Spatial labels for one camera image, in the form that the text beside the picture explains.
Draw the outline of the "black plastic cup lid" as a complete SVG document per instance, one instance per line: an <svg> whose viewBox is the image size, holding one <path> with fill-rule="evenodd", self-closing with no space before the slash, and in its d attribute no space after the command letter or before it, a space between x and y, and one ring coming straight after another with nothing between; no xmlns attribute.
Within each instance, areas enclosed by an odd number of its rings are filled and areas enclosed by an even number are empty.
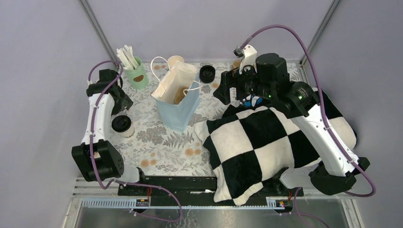
<svg viewBox="0 0 403 228"><path fill-rule="evenodd" d="M117 116L112 120L111 123L112 129L118 133L126 132L129 130L131 125L131 119L127 115Z"/></svg>

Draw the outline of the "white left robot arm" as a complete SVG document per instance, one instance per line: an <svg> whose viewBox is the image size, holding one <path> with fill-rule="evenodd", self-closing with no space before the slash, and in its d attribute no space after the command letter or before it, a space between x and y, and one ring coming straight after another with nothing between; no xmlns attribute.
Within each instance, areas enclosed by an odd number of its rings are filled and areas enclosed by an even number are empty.
<svg viewBox="0 0 403 228"><path fill-rule="evenodd" d="M124 138L134 134L134 126L122 111L129 110L133 101L123 91L111 69L99 71L99 80L89 84L86 94L89 114L81 144L72 148L72 157L86 181L117 179L129 182L135 195L147 191L147 183L140 178L140 170L124 164L119 151L110 143L110 133L115 131Z"/></svg>

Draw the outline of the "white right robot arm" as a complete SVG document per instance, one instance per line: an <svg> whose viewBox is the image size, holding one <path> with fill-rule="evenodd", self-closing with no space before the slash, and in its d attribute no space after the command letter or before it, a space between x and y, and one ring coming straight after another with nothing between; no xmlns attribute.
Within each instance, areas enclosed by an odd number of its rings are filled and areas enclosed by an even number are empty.
<svg viewBox="0 0 403 228"><path fill-rule="evenodd" d="M291 188L312 185L321 193L350 194L356 175L363 173L370 162L356 156L333 132L324 111L323 94L305 82L290 80L286 60L276 53L253 56L251 63L242 61L238 68L224 71L214 91L223 104L230 103L230 89L236 89L238 100L249 95L269 100L270 104L291 120L307 137L321 161L305 173L292 168L272 183L273 191L286 195Z"/></svg>

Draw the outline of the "light blue paper bag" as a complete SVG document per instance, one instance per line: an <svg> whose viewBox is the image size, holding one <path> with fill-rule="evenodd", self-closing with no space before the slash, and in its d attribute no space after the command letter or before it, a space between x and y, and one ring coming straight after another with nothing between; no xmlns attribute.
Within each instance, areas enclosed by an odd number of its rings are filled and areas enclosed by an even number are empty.
<svg viewBox="0 0 403 228"><path fill-rule="evenodd" d="M164 60L168 72L159 78L153 68L156 59ZM194 65L185 63L181 56L168 59L155 57L151 61L151 72L157 78L158 87L152 93L163 124L183 133L200 103L199 70Z"/></svg>

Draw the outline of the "single cardboard cup carrier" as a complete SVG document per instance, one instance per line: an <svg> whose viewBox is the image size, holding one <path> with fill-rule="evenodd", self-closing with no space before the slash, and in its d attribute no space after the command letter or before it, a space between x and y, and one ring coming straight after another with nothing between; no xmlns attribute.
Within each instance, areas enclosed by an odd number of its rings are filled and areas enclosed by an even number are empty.
<svg viewBox="0 0 403 228"><path fill-rule="evenodd" d="M178 90L174 96L174 100L173 100L175 105L178 105L185 98L185 96L187 95L188 89L189 88L185 87L185 86L181 86L180 88L178 88Z"/></svg>

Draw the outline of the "single white paper cup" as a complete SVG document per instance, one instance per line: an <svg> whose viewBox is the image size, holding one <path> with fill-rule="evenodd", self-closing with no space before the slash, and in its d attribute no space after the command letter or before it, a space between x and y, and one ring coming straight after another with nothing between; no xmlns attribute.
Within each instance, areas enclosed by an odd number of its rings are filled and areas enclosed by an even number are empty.
<svg viewBox="0 0 403 228"><path fill-rule="evenodd" d="M134 126L131 124L126 131L121 132L120 134L124 138L130 138L134 135L134 133L135 133Z"/></svg>

